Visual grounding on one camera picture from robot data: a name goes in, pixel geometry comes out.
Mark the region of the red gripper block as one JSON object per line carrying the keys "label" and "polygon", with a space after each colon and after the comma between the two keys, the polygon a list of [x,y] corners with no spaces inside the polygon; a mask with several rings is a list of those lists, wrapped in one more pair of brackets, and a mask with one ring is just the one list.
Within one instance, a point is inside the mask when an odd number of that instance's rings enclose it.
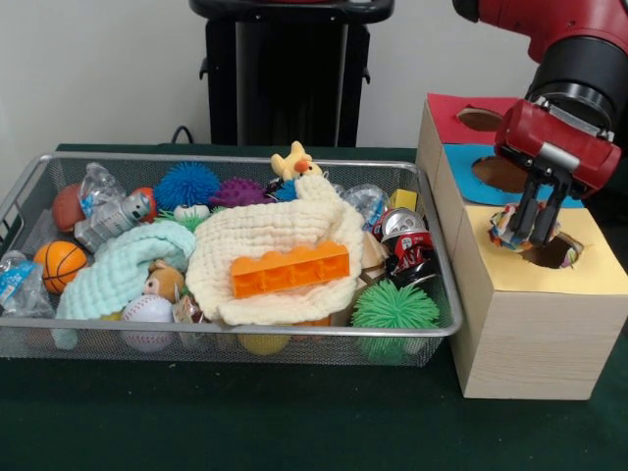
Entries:
{"label": "red gripper block", "polygon": [[[611,131],[596,127],[550,103],[521,99],[506,112],[495,138],[496,154],[530,174],[508,228],[534,246],[550,242],[561,205],[569,195],[583,199],[597,192],[618,167],[622,151]],[[566,177],[569,183],[559,182]],[[538,193],[554,184],[545,207],[539,211]]]}

